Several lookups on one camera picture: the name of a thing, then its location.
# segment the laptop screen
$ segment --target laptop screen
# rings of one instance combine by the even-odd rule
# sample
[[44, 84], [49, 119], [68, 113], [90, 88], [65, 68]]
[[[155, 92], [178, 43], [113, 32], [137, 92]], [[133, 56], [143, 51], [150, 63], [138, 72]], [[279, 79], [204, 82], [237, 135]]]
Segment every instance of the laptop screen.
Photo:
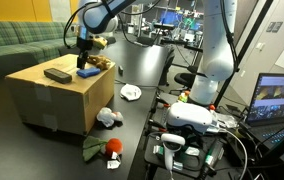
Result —
[[249, 125], [284, 122], [284, 74], [259, 74], [246, 122]]

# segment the white wall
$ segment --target white wall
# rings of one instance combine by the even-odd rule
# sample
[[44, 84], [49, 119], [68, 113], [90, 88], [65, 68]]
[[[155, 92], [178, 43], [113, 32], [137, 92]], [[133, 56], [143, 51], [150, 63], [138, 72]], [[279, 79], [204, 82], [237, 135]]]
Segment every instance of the white wall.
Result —
[[[266, 32], [270, 22], [279, 21], [282, 21], [283, 24], [278, 33]], [[262, 51], [255, 48], [258, 43], [265, 44]], [[275, 0], [240, 64], [240, 72], [234, 76], [230, 84], [245, 103], [249, 104], [251, 100], [256, 79], [260, 72], [284, 73], [284, 68], [275, 65], [283, 50], [284, 0]]]

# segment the wire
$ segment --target wire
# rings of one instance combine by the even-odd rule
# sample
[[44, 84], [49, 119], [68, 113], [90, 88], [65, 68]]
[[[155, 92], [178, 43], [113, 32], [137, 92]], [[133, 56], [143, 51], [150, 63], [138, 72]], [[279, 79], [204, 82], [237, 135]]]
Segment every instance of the wire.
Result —
[[232, 53], [232, 57], [233, 57], [233, 74], [236, 72], [237, 67], [238, 67], [238, 60], [237, 60], [237, 55], [236, 55], [236, 50], [235, 50], [235, 46], [233, 43], [233, 37], [232, 37], [232, 33], [230, 32], [227, 20], [226, 20], [226, 15], [225, 15], [225, 7], [224, 7], [224, 0], [220, 0], [220, 6], [221, 6], [221, 13], [222, 13], [222, 20], [223, 20], [223, 24], [224, 24], [224, 29], [226, 32], [226, 38], [227, 41], [230, 45], [230, 49], [231, 49], [231, 53]]
[[[125, 83], [125, 82], [123, 82], [123, 81], [120, 81], [120, 80], [117, 80], [117, 79], [115, 79], [114, 81], [116, 81], [116, 84], [129, 84], [129, 83]], [[140, 87], [140, 88], [158, 88], [158, 86], [148, 86], [148, 85], [135, 85], [135, 84], [131, 84], [131, 85], [134, 85], [134, 86], [138, 86], [138, 87]]]
[[132, 43], [132, 44], [134, 44], [134, 45], [136, 45], [134, 42], [132, 42], [132, 41], [130, 41], [129, 39], [128, 39], [128, 37], [126, 36], [126, 34], [125, 34], [125, 31], [124, 31], [124, 25], [123, 25], [123, 21], [122, 21], [122, 18], [121, 18], [121, 16], [118, 14], [118, 18], [120, 19], [120, 22], [121, 22], [121, 29], [122, 29], [122, 32], [123, 32], [123, 35], [124, 35], [124, 37], [125, 37], [125, 39], [129, 42], [129, 43]]
[[66, 40], [65, 40], [66, 34], [67, 34], [69, 28], [71, 27], [72, 22], [73, 22], [73, 20], [74, 20], [74, 18], [75, 18], [75, 16], [76, 16], [76, 14], [77, 14], [79, 11], [81, 11], [83, 8], [85, 8], [87, 5], [89, 5], [89, 4], [93, 4], [93, 2], [86, 3], [86, 4], [84, 4], [82, 7], [80, 7], [79, 9], [77, 9], [77, 10], [71, 15], [71, 17], [69, 18], [68, 22], [66, 23], [66, 25], [65, 25], [65, 27], [64, 27], [63, 42], [64, 42], [64, 45], [65, 45], [68, 49], [70, 49], [71, 46], [69, 46], [69, 45], [67, 44]]
[[226, 133], [230, 134], [231, 136], [233, 136], [241, 144], [241, 146], [243, 148], [243, 152], [244, 152], [244, 166], [243, 166], [243, 172], [242, 172], [242, 174], [241, 174], [241, 176], [239, 178], [239, 180], [242, 180], [243, 177], [244, 177], [245, 172], [247, 171], [247, 166], [248, 166], [248, 154], [246, 152], [246, 148], [245, 148], [244, 144], [242, 143], [242, 141], [238, 137], [236, 137], [233, 133], [231, 133], [230, 131], [228, 131], [226, 129], [220, 129], [220, 130], [222, 130], [221, 132], [226, 132]]
[[284, 129], [284, 127], [282, 127], [280, 130], [278, 130], [277, 132], [275, 132], [274, 134], [272, 134], [271, 136], [269, 136], [268, 138], [264, 139], [263, 141], [261, 142], [258, 142], [257, 145], [255, 146], [255, 149], [254, 149], [254, 152], [257, 151], [258, 147], [263, 144], [265, 141], [271, 139], [274, 135], [277, 135], [279, 132], [281, 132], [282, 130]]
[[236, 103], [236, 104], [242, 105], [242, 106], [244, 106], [244, 107], [247, 106], [246, 104], [242, 104], [242, 103], [236, 102], [236, 101], [234, 101], [234, 100], [232, 100], [232, 99], [229, 99], [229, 98], [227, 98], [227, 97], [225, 97], [225, 96], [223, 96], [223, 98], [225, 98], [225, 99], [227, 99], [227, 100], [229, 100], [229, 101], [231, 101], [231, 102], [234, 102], [234, 103]]
[[241, 116], [239, 116], [239, 115], [236, 115], [236, 114], [231, 113], [231, 112], [228, 111], [224, 106], [219, 106], [219, 108], [223, 108], [227, 113], [231, 114], [232, 116], [236, 116], [236, 117], [238, 117], [238, 118], [243, 118], [243, 117], [241, 117]]
[[139, 13], [127, 13], [127, 12], [121, 12], [122, 14], [126, 14], [126, 15], [140, 15], [140, 14], [144, 14], [146, 12], [149, 12], [151, 9], [153, 9], [157, 4], [159, 4], [161, 0], [158, 0], [153, 6], [151, 6], [149, 9], [143, 11], [143, 12], [139, 12]]
[[181, 53], [181, 51], [180, 51], [180, 49], [179, 49], [179, 47], [178, 47], [178, 45], [176, 44], [175, 41], [174, 41], [174, 44], [175, 44], [176, 48], [178, 49], [178, 51], [179, 51], [181, 57], [183, 58], [183, 60], [188, 64], [188, 66], [191, 66], [191, 64], [190, 64], [190, 63], [184, 58], [184, 56], [182, 55], [182, 53]]
[[[273, 164], [273, 165], [268, 165], [268, 166], [248, 166], [249, 169], [269, 169], [269, 168], [275, 168], [278, 166], [283, 166], [284, 162], [278, 163], [278, 164]], [[225, 167], [221, 169], [215, 169], [215, 171], [223, 171], [223, 170], [228, 170], [228, 169], [243, 169], [243, 167]]]

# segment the cardboard box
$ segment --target cardboard box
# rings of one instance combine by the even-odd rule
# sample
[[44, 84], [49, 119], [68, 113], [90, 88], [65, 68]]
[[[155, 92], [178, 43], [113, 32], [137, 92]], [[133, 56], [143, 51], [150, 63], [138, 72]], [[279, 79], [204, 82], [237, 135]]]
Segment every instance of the cardboard box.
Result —
[[[22, 122], [76, 134], [87, 134], [97, 113], [114, 95], [114, 63], [86, 79], [76, 75], [77, 56], [66, 55], [6, 76]], [[60, 84], [44, 76], [56, 68], [72, 75]]]

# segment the floor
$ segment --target floor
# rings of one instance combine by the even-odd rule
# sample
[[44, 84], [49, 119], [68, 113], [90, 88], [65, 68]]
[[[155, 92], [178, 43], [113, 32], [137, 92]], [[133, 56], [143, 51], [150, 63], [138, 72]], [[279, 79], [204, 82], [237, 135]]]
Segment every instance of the floor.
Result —
[[[122, 31], [116, 32], [114, 34], [114, 37], [117, 40], [125, 39]], [[127, 34], [127, 37], [131, 41], [135, 41], [136, 39], [136, 37], [131, 34]], [[188, 72], [185, 67], [187, 67], [189, 64], [192, 63], [194, 52], [188, 49], [184, 49], [182, 46], [175, 46], [175, 55], [176, 56], [175, 56], [173, 63], [177, 64], [178, 66], [172, 65], [169, 69], [169, 73], [168, 73], [169, 86], [160, 87], [160, 89], [163, 90], [165, 93], [168, 93], [172, 89], [177, 89], [177, 88], [182, 87], [182, 85], [174, 81], [174, 76], [180, 72]], [[220, 90], [222, 85], [223, 85], [223, 82], [220, 82], [218, 91]], [[240, 105], [240, 104], [244, 104], [243, 100], [238, 96], [238, 94], [230, 86], [227, 88], [226, 92], [224, 93], [224, 97], [220, 101], [219, 106], [225, 106], [225, 104], [236, 106], [240, 110], [243, 110], [244, 108], [244, 105]], [[145, 179], [147, 164], [144, 161], [144, 151], [143, 151], [144, 140], [145, 140], [145, 136], [142, 136], [140, 139], [138, 150], [135, 154], [135, 159], [132, 164], [128, 179], [132, 179], [132, 180]], [[179, 174], [175, 174], [175, 173], [173, 174], [173, 177], [174, 179], [179, 179], [179, 180], [190, 179], [190, 178], [187, 178]], [[162, 179], [167, 180], [167, 179], [170, 179], [170, 175], [165, 169], [159, 168], [156, 172], [154, 179], [155, 180], [162, 180]]]

